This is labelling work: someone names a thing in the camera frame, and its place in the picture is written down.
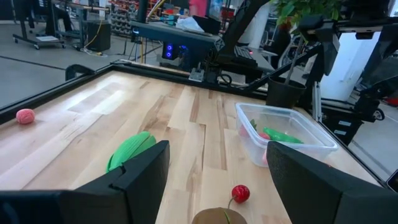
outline green vegetable toy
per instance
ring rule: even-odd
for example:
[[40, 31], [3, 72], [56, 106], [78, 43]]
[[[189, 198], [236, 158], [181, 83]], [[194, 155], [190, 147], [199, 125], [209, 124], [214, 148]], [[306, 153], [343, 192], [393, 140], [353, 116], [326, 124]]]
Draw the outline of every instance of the green vegetable toy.
[[133, 158], [134, 156], [144, 152], [148, 148], [156, 144], [156, 139], [147, 131], [143, 131], [135, 136], [125, 140], [114, 152], [106, 166], [106, 172], [109, 172], [123, 162]]
[[287, 134], [280, 133], [271, 128], [264, 128], [262, 131], [264, 133], [268, 134], [269, 137], [271, 137], [271, 140], [273, 140], [273, 141], [291, 142], [291, 143], [299, 143], [299, 144], [304, 143], [293, 136], [289, 136]]

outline clear plastic bin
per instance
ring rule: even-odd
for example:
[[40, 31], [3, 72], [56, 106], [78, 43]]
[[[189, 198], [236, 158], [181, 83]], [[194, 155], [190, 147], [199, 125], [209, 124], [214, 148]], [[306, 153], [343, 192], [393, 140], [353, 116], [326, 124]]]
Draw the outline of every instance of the clear plastic bin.
[[[337, 150], [337, 143], [324, 130], [316, 127], [301, 113], [274, 106], [237, 103], [236, 119], [238, 133], [244, 147], [255, 165], [268, 167], [266, 151], [269, 140], [260, 137], [263, 128], [272, 128], [280, 133], [293, 136], [304, 144], [280, 142], [314, 159], [322, 161], [329, 153]], [[250, 120], [257, 124], [254, 130]]]

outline yellow cable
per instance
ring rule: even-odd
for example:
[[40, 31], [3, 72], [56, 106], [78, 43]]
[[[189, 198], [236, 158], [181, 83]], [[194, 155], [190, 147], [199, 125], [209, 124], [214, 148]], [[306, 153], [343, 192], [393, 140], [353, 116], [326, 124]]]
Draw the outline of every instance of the yellow cable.
[[100, 29], [101, 29], [101, 26], [102, 26], [102, 21], [103, 21], [103, 20], [100, 20], [100, 21], [99, 21], [99, 27], [98, 27], [97, 33], [95, 34], [95, 36], [93, 37], [93, 39], [92, 39], [90, 42], [88, 42], [88, 44], [86, 44], [86, 45], [84, 46], [84, 48], [86, 48], [87, 46], [89, 46], [89, 45], [97, 38], [97, 35], [99, 34]]
[[144, 62], [144, 38], [141, 37], [141, 63]]
[[148, 14], [148, 16], [147, 16], [147, 18], [150, 18], [150, 16], [163, 4], [163, 2], [165, 2], [166, 0], [162, 0], [158, 5], [156, 5], [155, 7], [154, 7], [154, 10], [153, 11], [151, 11], [149, 14]]

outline metal frame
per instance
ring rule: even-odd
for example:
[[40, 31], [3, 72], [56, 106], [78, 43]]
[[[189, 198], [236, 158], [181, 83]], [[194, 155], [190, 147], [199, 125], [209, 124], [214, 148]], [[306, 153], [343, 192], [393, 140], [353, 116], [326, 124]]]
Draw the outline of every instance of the metal frame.
[[[149, 66], [145, 64], [139, 63], [131, 63], [126, 61], [115, 61], [111, 64], [98, 69], [94, 74], [87, 75], [83, 74], [79, 77], [73, 78], [70, 81], [51, 88], [47, 91], [43, 91], [42, 93], [32, 95], [30, 97], [24, 98], [23, 100], [17, 101], [13, 104], [7, 105], [3, 108], [0, 108], [0, 124], [3, 124], [9, 120], [14, 119], [17, 111], [23, 108], [36, 108], [46, 102], [61, 96], [73, 89], [78, 88], [96, 78], [101, 77], [102, 75], [110, 72], [110, 71], [119, 71], [126, 72], [132, 75], [140, 75], [149, 78], [156, 78], [160, 80], [165, 80], [168, 82], [176, 82], [185, 85], [196, 86], [200, 88], [206, 88], [209, 90], [222, 91], [225, 93], [230, 93], [234, 95], [241, 95], [250, 98], [257, 98], [261, 100], [265, 100], [267, 96], [266, 91], [262, 90], [254, 90], [247, 91], [240, 88], [231, 88], [230, 86], [220, 83], [220, 84], [212, 84], [212, 83], [203, 83], [203, 82], [194, 82], [188, 79], [187, 73], [177, 72], [175, 70], [163, 69], [160, 67]], [[381, 186], [387, 188], [386, 182], [383, 181], [373, 170], [368, 168], [358, 156], [356, 156], [341, 140], [338, 139], [322, 122], [318, 121], [320, 124], [334, 139], [338, 144], [347, 151]]]
[[[49, 11], [49, 13], [52, 14], [52, 17], [54, 18], [51, 1], [50, 0], [44, 0], [44, 1], [47, 1], [47, 10]], [[22, 36], [17, 35], [17, 34], [13, 34], [12, 35], [12, 38], [14, 39], [14, 42], [16, 44], [18, 43], [18, 40], [22, 40], [24, 42], [33, 44], [34, 47], [37, 50], [40, 50], [40, 46], [43, 46], [43, 45], [54, 45], [54, 44], [60, 44], [62, 48], [65, 48], [63, 40], [40, 41], [38, 39], [37, 40], [29, 39], [28, 36], [27, 36], [27, 33], [26, 33], [25, 15], [24, 15], [24, 12], [22, 11], [21, 7], [22, 7], [22, 3], [21, 2], [17, 2], [17, 4], [15, 5], [15, 13], [16, 13], [17, 19], [19, 20], [19, 24], [21, 25]]]

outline wooden table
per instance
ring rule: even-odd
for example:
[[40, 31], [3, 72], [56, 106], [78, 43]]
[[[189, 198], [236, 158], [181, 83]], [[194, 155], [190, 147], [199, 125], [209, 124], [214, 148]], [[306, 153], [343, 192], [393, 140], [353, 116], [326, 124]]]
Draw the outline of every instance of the wooden table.
[[[75, 189], [103, 175], [115, 149], [146, 130], [170, 141], [157, 223], [186, 224], [200, 210], [226, 207], [237, 184], [247, 185], [252, 196], [231, 208], [248, 223], [290, 223], [269, 169], [254, 165], [240, 143], [237, 102], [264, 104], [110, 72], [36, 108], [34, 124], [0, 126], [0, 189]], [[376, 184], [343, 149], [325, 162]]]

